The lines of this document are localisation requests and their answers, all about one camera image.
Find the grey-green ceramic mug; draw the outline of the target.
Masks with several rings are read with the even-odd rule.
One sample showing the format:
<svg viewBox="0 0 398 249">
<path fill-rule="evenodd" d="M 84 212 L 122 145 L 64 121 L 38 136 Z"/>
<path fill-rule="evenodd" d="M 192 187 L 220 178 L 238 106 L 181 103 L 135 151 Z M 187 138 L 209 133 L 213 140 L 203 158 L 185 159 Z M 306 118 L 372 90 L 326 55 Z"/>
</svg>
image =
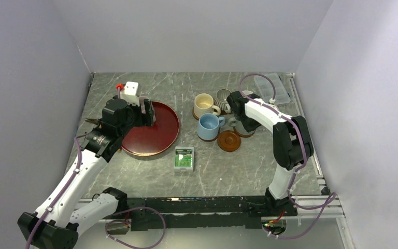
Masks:
<svg viewBox="0 0 398 249">
<path fill-rule="evenodd" d="M 242 122 L 237 120 L 235 117 L 231 117 L 228 120 L 228 124 L 229 124 L 230 127 L 233 128 L 233 130 L 237 130 L 240 133 L 244 133 L 244 134 L 250 133 L 250 132 L 246 131 L 246 129 L 244 128 Z"/>
</svg>

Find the white ceramic mug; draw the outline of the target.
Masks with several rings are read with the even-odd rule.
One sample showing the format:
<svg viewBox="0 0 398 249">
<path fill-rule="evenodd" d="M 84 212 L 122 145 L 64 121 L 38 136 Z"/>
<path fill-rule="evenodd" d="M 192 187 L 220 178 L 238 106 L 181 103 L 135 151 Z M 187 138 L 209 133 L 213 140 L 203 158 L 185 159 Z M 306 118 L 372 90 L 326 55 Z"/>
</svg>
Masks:
<svg viewBox="0 0 398 249">
<path fill-rule="evenodd" d="M 253 94 L 253 92 L 252 92 L 252 91 L 249 91 L 249 90 L 243 90 L 243 93 L 244 93 L 245 95 Z"/>
</svg>

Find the light blue ceramic mug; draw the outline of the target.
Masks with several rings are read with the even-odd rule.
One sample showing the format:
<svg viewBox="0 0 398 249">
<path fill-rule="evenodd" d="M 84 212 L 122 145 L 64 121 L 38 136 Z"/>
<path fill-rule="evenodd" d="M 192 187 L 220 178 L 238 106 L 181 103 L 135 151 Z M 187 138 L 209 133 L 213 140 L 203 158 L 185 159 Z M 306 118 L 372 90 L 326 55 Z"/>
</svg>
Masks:
<svg viewBox="0 0 398 249">
<path fill-rule="evenodd" d="M 197 123 L 196 134 L 204 139 L 213 139 L 219 135 L 220 128 L 225 124 L 225 117 L 203 114 Z"/>
</svg>

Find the mauve ceramic mug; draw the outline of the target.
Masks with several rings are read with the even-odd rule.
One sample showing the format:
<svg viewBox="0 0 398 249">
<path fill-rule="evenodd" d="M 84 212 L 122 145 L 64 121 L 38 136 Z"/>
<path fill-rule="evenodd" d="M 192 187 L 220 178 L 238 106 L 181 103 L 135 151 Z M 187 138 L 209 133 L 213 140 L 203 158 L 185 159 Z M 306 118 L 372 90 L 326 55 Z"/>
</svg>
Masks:
<svg viewBox="0 0 398 249">
<path fill-rule="evenodd" d="M 138 97 L 138 100 L 139 100 L 139 103 L 140 103 L 141 112 L 143 114 L 145 114 L 147 112 L 146 111 L 146 106 L 145 106 L 145 100 L 146 99 L 148 99 L 148 97 L 146 97 L 146 96 L 139 96 Z"/>
</svg>

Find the grey ribbed ceramic cup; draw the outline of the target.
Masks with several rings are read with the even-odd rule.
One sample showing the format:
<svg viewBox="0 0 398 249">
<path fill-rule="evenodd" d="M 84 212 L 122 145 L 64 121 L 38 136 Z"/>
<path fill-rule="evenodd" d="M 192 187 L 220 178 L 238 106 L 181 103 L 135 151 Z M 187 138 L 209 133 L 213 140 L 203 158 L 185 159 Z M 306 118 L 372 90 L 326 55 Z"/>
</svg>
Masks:
<svg viewBox="0 0 398 249">
<path fill-rule="evenodd" d="M 227 101 L 227 98 L 230 96 L 230 94 L 231 91 L 228 89 L 220 89 L 216 93 L 214 104 L 220 108 L 222 114 L 230 114 L 232 112 L 232 109 Z"/>
</svg>

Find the cream ribbed ceramic mug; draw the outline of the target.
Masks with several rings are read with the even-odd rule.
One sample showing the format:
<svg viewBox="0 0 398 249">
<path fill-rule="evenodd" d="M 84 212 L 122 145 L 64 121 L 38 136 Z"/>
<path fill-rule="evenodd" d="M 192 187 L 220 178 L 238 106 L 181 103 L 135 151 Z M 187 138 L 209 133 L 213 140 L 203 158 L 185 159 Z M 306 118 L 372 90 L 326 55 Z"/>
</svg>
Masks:
<svg viewBox="0 0 398 249">
<path fill-rule="evenodd" d="M 195 97 L 193 110 L 198 117 L 203 114 L 221 115 L 220 108 L 214 104 L 213 97 L 207 93 L 201 93 Z"/>
</svg>

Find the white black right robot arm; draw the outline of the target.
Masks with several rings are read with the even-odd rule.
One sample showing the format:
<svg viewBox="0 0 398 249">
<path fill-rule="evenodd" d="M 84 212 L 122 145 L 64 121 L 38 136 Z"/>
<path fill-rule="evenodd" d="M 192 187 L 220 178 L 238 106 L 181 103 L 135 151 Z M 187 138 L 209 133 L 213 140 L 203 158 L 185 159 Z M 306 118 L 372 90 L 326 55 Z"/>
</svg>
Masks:
<svg viewBox="0 0 398 249">
<path fill-rule="evenodd" d="M 278 166 L 266 189 L 265 209 L 271 215 L 278 215 L 291 201 L 290 189 L 297 172 L 314 154 L 306 119 L 284 114 L 256 94 L 235 91 L 226 100 L 245 131 L 264 126 L 273 135 L 273 155 Z"/>
</svg>

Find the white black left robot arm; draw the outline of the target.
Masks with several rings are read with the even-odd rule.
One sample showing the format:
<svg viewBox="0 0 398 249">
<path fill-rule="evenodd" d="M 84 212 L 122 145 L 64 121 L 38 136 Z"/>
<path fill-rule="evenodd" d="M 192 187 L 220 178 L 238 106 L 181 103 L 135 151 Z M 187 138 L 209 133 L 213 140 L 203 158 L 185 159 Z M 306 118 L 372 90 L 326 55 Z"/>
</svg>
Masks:
<svg viewBox="0 0 398 249">
<path fill-rule="evenodd" d="M 52 194 L 35 212 L 24 212 L 18 226 L 26 239 L 26 248 L 73 248 L 84 231 L 99 219 L 123 217 L 128 211 L 126 193 L 109 187 L 100 196 L 75 211 L 83 192 L 122 147 L 133 127 L 153 126 L 155 111 L 151 100 L 139 97 L 137 105 L 124 99 L 107 101 L 96 127 L 74 142 L 77 158 Z"/>
</svg>

